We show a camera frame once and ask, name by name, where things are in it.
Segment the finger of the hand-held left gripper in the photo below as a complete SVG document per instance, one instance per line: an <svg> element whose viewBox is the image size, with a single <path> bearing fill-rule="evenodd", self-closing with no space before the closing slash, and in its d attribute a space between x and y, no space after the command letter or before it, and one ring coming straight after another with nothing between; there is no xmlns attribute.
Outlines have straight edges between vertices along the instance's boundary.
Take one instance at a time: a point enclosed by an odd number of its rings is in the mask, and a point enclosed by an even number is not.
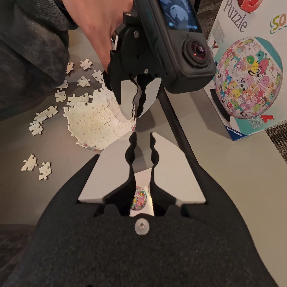
<svg viewBox="0 0 287 287"><path fill-rule="evenodd" d="M125 119L133 119L135 115L134 99L138 93L138 85L134 79L121 81L119 109Z"/></svg>
<svg viewBox="0 0 287 287"><path fill-rule="evenodd" d="M160 77L151 76L138 76L137 84L139 87L139 103L137 108L136 117L139 118L153 105L156 100L160 85Z"/></svg>

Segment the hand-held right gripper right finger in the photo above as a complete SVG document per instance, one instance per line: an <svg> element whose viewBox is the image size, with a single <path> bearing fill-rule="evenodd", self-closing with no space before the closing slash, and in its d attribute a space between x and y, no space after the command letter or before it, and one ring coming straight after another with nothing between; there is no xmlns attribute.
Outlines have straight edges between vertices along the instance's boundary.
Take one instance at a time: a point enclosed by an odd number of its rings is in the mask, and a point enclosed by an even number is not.
<svg viewBox="0 0 287 287"><path fill-rule="evenodd" d="M150 194L159 207L206 202L185 153L157 134L150 134L151 160Z"/></svg>

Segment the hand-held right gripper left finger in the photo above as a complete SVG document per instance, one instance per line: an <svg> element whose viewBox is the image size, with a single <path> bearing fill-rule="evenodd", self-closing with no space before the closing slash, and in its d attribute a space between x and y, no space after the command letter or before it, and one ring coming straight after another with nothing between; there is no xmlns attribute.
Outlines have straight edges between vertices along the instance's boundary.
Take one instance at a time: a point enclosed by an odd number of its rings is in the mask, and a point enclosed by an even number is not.
<svg viewBox="0 0 287 287"><path fill-rule="evenodd" d="M99 155L78 197L81 203L126 204L133 200L135 177L132 163L137 145L136 132L127 132Z"/></svg>

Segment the half-built colourful puzzle ball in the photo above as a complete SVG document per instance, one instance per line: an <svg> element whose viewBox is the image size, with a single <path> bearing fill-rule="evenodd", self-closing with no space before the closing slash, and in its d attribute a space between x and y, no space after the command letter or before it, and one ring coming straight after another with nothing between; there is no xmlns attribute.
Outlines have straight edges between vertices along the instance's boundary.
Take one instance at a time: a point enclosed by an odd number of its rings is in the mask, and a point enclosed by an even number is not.
<svg viewBox="0 0 287 287"><path fill-rule="evenodd" d="M104 150L136 127L136 120L123 116L113 92L107 88L96 89L92 95L73 95L63 110L76 144L93 151Z"/></svg>

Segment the person's left forearm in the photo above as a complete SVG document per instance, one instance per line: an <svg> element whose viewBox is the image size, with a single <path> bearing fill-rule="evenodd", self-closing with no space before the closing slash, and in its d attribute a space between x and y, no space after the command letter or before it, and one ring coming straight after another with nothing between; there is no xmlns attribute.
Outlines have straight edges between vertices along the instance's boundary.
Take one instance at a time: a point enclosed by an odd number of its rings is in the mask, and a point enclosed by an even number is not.
<svg viewBox="0 0 287 287"><path fill-rule="evenodd" d="M62 1L3 0L0 3L0 114L23 112L59 86L75 30Z"/></svg>

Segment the scattered pile of puzzle pieces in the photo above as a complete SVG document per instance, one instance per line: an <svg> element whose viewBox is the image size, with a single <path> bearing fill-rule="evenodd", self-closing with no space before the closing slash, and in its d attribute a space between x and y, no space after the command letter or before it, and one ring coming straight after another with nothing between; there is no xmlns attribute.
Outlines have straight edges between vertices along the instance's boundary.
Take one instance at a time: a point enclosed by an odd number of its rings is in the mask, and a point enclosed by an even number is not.
<svg viewBox="0 0 287 287"><path fill-rule="evenodd" d="M92 65L93 63L89 59L80 61L80 66L82 67L83 70L90 69ZM82 76L77 81L77 85L81 87L88 87L90 86L89 82L90 82L89 79L86 79L85 76ZM65 89L68 87L69 87L69 84L67 80L64 80L63 83L57 87L57 92L55 93L56 102L63 103L67 99ZM77 105L78 102L88 103L88 98L89 98L88 94L78 96L78 97L73 95L73 97L70 97L68 99L67 105L69 107L74 107L75 105ZM40 113L36 113L36 116L34 117L34 121L30 123L30 126L28 128L29 131L32 133L32 135L33 136L38 135L38 134L41 135L43 131L43 127L42 127L43 121L45 121L48 118L53 117L57 113L58 113L57 106L50 106L44 111Z"/></svg>

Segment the printed cardboard puzzle box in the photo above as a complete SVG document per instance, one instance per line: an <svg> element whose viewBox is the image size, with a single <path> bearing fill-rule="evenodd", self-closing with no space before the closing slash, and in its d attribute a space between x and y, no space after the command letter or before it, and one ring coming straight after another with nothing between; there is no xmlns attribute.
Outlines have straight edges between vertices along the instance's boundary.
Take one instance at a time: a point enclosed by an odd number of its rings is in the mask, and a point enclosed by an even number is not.
<svg viewBox="0 0 287 287"><path fill-rule="evenodd" d="M286 122L286 0L222 1L207 44L204 90L233 141Z"/></svg>

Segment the person's left hand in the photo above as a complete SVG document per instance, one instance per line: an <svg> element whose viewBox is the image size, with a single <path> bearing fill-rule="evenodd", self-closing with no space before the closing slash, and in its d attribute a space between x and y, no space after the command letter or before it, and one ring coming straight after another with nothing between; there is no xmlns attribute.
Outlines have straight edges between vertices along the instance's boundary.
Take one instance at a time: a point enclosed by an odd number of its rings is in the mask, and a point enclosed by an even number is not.
<svg viewBox="0 0 287 287"><path fill-rule="evenodd" d="M67 12L91 43L108 72L112 36L122 23L123 12L129 12L133 0L63 0Z"/></svg>

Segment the white printed instruction leaflet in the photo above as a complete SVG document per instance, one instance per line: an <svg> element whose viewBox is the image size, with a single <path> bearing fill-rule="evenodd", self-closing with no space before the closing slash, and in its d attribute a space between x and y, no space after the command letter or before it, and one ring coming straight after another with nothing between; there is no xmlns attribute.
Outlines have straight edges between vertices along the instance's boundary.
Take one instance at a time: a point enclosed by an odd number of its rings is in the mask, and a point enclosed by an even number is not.
<svg viewBox="0 0 287 287"><path fill-rule="evenodd" d="M153 202L150 195L151 171L152 168L149 168L135 174L136 188L130 209L130 217L135 217L140 213L154 216Z"/></svg>

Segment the white curved jigsaw piece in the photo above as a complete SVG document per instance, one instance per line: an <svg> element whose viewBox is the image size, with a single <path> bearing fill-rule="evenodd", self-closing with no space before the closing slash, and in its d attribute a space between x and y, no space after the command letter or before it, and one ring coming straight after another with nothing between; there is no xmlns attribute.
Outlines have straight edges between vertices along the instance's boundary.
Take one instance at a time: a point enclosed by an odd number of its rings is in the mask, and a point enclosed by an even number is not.
<svg viewBox="0 0 287 287"><path fill-rule="evenodd" d="M38 180L47 180L48 176L51 174L51 163L48 162L43 162L42 166L39 168L39 177Z"/></svg>
<svg viewBox="0 0 287 287"><path fill-rule="evenodd" d="M37 158L31 154L28 160L23 160L25 163L24 166L20 169L20 171L32 171L35 167L38 166Z"/></svg>

